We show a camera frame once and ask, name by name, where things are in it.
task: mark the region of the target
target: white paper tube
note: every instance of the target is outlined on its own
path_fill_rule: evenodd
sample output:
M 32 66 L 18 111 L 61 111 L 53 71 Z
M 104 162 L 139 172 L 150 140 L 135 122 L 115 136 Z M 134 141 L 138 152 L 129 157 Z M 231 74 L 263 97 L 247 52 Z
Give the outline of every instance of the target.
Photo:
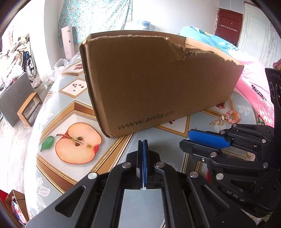
M 65 58 L 70 61 L 75 55 L 72 26 L 66 26 L 62 28 L 62 43 L 64 45 Z

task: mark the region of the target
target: red object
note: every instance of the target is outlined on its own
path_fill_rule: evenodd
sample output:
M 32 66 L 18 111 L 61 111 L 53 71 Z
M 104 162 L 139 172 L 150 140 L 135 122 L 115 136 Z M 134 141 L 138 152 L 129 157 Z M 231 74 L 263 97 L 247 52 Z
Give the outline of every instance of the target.
M 225 109 L 225 104 L 224 103 L 220 103 L 220 104 L 217 104 L 216 107 L 218 107 L 220 109 Z
M 219 9 L 216 36 L 237 45 L 242 27 L 243 14 Z
M 0 199 L 2 200 L 2 202 L 3 202 L 4 206 L 6 207 L 6 209 L 7 209 L 7 206 L 5 204 L 5 200 L 6 200 L 7 196 L 8 196 L 8 193 L 0 190 Z
M 212 183 L 211 174 L 210 174 L 210 171 L 209 171 L 208 169 L 207 169 L 207 172 L 206 172 L 205 179 L 206 179 L 210 184 Z

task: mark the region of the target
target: wheelchair wheel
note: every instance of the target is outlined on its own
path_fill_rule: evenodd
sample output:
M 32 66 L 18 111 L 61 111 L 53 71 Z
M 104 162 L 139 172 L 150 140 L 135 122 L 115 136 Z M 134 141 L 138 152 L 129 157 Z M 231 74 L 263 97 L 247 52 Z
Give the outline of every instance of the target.
M 33 66 L 33 62 L 32 62 L 31 56 L 29 56 L 27 58 L 26 62 L 25 62 L 24 72 L 27 73 L 27 76 L 28 76 L 30 82 L 33 82 L 35 76 L 33 75 L 34 74 L 34 66 Z

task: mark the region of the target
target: white door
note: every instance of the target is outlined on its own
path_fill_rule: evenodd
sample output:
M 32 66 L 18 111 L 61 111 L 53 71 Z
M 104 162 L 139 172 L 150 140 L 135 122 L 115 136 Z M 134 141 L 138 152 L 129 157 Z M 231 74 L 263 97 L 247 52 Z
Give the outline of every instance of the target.
M 265 14 L 245 3 L 244 20 L 238 48 L 272 68 L 281 58 L 281 39 Z

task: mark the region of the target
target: pink floral fabric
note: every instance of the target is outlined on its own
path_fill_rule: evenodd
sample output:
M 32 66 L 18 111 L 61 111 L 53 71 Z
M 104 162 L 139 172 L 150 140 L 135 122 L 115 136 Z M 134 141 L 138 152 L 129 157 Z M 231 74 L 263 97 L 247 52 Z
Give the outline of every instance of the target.
M 266 125 L 274 127 L 274 110 L 240 77 L 235 88 L 251 103 Z

